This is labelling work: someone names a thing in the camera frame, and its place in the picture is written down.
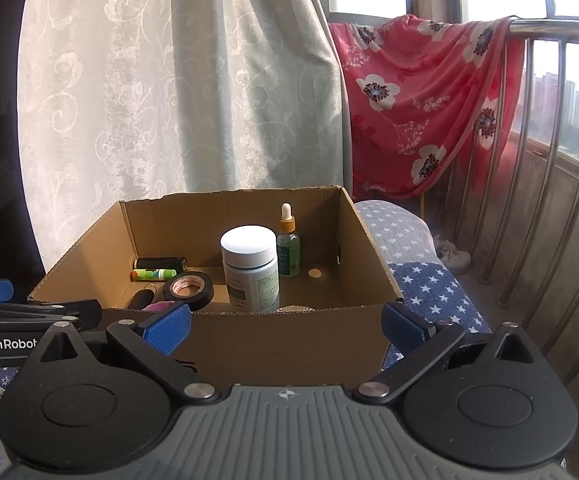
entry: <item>floral curtain pattern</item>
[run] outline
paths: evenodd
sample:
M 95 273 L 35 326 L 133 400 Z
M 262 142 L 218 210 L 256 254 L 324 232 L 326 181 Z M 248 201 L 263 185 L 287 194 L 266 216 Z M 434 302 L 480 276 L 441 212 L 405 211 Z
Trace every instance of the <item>floral curtain pattern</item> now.
M 351 178 L 317 0 L 26 0 L 18 72 L 47 269 L 117 200 Z
M 521 90 L 524 43 L 507 40 L 511 18 L 454 24 L 401 16 L 381 27 L 330 23 L 348 90 L 353 195 L 420 195 L 459 156 L 466 164 L 478 120 L 475 190 L 507 142 Z M 500 62 L 507 48 L 501 139 L 496 130 Z

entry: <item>shoe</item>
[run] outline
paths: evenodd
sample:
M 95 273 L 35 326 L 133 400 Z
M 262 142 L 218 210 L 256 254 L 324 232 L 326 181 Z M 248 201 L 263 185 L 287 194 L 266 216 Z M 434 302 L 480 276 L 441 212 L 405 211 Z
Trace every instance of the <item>shoe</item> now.
M 434 237 L 434 248 L 441 263 L 455 276 L 463 274 L 472 263 L 472 256 L 467 251 L 458 251 L 452 242 Z

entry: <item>green liquid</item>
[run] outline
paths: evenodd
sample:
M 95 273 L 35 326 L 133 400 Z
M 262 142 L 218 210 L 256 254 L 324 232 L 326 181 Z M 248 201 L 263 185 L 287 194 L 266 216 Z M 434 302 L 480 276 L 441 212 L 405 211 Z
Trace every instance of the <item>green liquid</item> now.
M 296 231 L 276 237 L 276 253 L 279 257 L 279 274 L 296 276 L 300 271 L 300 237 Z

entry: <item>black electrical tape roll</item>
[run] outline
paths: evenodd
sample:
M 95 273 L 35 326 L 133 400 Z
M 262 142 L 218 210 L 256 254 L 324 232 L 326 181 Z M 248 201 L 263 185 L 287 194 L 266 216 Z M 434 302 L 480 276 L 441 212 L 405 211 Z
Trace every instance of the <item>black electrical tape roll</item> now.
M 191 296 L 182 296 L 180 294 L 181 289 L 188 286 L 195 286 L 199 290 Z M 208 306 L 212 298 L 214 298 L 214 285 L 212 279 L 204 272 L 187 270 L 177 274 L 163 286 L 164 300 L 185 301 L 192 312 Z
M 178 274 L 187 270 L 187 260 L 173 256 L 165 258 L 139 258 L 134 261 L 135 269 L 174 269 Z
M 154 299 L 154 291 L 149 288 L 139 290 L 128 303 L 128 310 L 143 310 Z

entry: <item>pink object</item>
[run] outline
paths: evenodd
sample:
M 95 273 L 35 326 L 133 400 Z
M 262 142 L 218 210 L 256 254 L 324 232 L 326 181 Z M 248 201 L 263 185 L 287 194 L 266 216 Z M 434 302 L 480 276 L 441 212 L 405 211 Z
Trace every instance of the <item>pink object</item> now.
M 162 310 L 165 310 L 167 307 L 172 306 L 174 303 L 176 303 L 176 302 L 175 301 L 157 301 L 156 303 L 149 304 L 143 310 L 146 310 L 148 312 L 161 312 Z
M 495 131 L 501 53 L 512 18 L 447 24 L 401 16 L 381 27 L 330 23 L 349 98 L 355 200 L 410 198 L 456 156 L 466 167 L 479 116 L 472 185 L 482 190 Z M 525 44 L 508 40 L 505 149 Z

